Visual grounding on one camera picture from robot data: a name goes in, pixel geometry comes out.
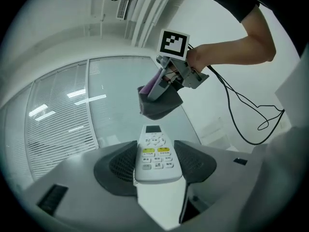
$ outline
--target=gray fabric pad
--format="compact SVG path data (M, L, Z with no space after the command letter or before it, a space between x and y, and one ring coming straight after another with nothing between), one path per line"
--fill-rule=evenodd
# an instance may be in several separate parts
M184 142L175 140L174 148L187 184L205 181L217 168L216 160Z
M137 141L112 145L104 149L115 151L97 161L93 172L98 183L113 195L136 196L133 171L137 154Z
M176 89L172 86L169 86L155 101L150 101L147 99L147 95L140 94L142 88L143 86L137 89L140 100L140 113L149 119L161 119L183 103Z

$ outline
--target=glass wall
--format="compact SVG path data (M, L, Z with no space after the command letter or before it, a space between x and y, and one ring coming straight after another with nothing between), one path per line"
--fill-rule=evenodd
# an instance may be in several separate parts
M34 178L67 157L96 149L86 106L86 62L34 82L26 115L26 142Z
M93 101L89 105L100 147L138 140L144 124L161 124L172 141L199 143L181 106L160 120L150 120L140 114L137 88L148 83L157 71L147 57L90 61L88 86Z
M30 87L7 104L4 132L5 177L12 190L20 193L33 183L25 149L25 114Z
M147 57L85 60L17 94L0 110L1 165L12 189L21 192L68 157L138 140L144 124L199 143L182 107L156 121L140 114L137 88L157 70Z

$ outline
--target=purple cloth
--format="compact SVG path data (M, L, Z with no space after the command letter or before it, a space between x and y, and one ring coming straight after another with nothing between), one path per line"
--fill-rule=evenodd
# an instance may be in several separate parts
M140 90L139 93L144 94L144 95L148 95L150 93L151 89L153 88L153 86L155 85L155 82L159 78L161 72L162 72L162 68L159 69L157 74L155 74L155 76Z

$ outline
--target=gray cloth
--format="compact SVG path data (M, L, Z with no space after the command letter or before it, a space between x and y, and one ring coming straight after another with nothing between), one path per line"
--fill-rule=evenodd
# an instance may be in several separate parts
M258 179L241 213L241 230L269 224L299 189L308 170L309 127L293 127L267 146Z
M176 89L172 86L169 86L155 101L148 100L148 95L140 94L140 90L143 87L141 86L137 89L140 100L140 113L149 119L161 119L183 103Z

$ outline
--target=white remote control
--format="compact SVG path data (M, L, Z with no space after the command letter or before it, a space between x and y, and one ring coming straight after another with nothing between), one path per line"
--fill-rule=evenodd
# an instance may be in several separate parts
M144 125L138 144L135 179L158 184L176 181L183 175L172 142L160 125Z

